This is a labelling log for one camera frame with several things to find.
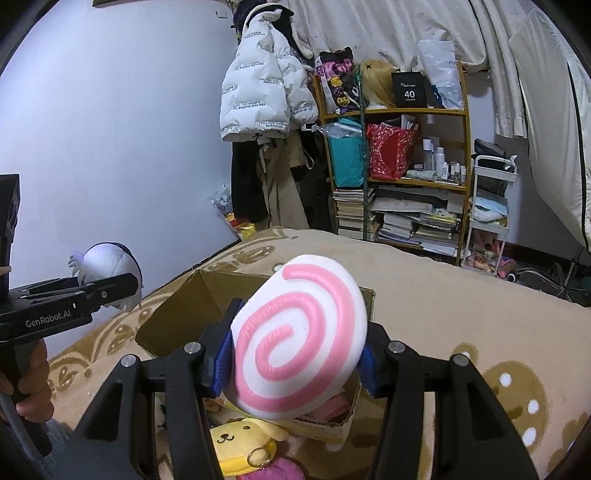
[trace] finger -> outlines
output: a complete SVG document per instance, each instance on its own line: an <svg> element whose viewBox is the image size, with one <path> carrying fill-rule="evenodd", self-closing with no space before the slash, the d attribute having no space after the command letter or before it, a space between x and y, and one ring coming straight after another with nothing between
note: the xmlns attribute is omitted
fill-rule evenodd
<svg viewBox="0 0 591 480"><path fill-rule="evenodd" d="M45 340L41 339L37 342L35 348L31 352L29 368L30 370L33 370L45 362L47 362L47 345L45 344Z"/></svg>
<svg viewBox="0 0 591 480"><path fill-rule="evenodd" d="M53 416L49 385L17 403L17 412L21 417L36 423L48 421Z"/></svg>
<svg viewBox="0 0 591 480"><path fill-rule="evenodd" d="M0 393L5 393L8 395L12 395L14 393L14 387L2 372L0 372Z"/></svg>
<svg viewBox="0 0 591 480"><path fill-rule="evenodd" d="M18 381L18 389L25 395L38 393L47 385L48 378L49 363L45 361Z"/></svg>
<svg viewBox="0 0 591 480"><path fill-rule="evenodd" d="M50 402L44 408L39 409L33 415L29 415L25 418L33 423L47 423L53 418L55 411L56 409L53 406L53 403Z"/></svg>

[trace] blonde wig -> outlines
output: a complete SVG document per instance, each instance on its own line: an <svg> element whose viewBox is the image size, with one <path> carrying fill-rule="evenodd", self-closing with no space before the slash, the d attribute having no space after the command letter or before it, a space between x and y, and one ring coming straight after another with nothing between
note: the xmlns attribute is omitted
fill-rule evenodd
<svg viewBox="0 0 591 480"><path fill-rule="evenodd" d="M395 108L392 74L398 69L382 60L366 60L361 63L363 96L376 105Z"/></svg>

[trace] beige pants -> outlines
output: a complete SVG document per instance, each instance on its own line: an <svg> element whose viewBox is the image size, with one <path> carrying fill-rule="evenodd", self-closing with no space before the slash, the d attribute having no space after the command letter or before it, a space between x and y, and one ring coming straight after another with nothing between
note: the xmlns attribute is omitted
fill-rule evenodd
<svg viewBox="0 0 591 480"><path fill-rule="evenodd" d="M260 150L261 161L256 173L262 181L269 218L257 223L257 230L272 226L285 226L298 230L307 229L308 220L301 204L300 194L290 167L306 163L300 137L290 134L288 138L276 139L275 145Z"/></svg>

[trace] stack of books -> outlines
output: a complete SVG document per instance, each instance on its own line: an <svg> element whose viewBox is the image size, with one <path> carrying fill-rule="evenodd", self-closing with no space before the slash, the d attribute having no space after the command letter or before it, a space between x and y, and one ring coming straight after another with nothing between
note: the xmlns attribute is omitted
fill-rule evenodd
<svg viewBox="0 0 591 480"><path fill-rule="evenodd" d="M373 241L375 232L380 227L380 221L375 213L371 212L375 191L368 192L368 240ZM339 222L339 235L363 240L363 190L340 190L333 193L336 202L337 220Z"/></svg>
<svg viewBox="0 0 591 480"><path fill-rule="evenodd" d="M419 240L423 249L456 255L459 235L454 233L457 225L457 215L443 209L437 209L430 215L422 214L419 227L412 238Z"/></svg>
<svg viewBox="0 0 591 480"><path fill-rule="evenodd" d="M406 245L419 245L420 241L411 239L413 229L414 223L410 218L395 213L384 213L384 224L378 232L378 239Z"/></svg>

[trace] yellow dog plush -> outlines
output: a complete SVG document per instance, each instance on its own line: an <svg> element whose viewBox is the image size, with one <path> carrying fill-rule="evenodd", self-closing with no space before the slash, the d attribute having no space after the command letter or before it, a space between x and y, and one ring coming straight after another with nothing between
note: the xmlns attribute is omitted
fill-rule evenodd
<svg viewBox="0 0 591 480"><path fill-rule="evenodd" d="M246 475L267 466L277 452L275 441L289 434L260 419L233 421L210 430L223 476Z"/></svg>

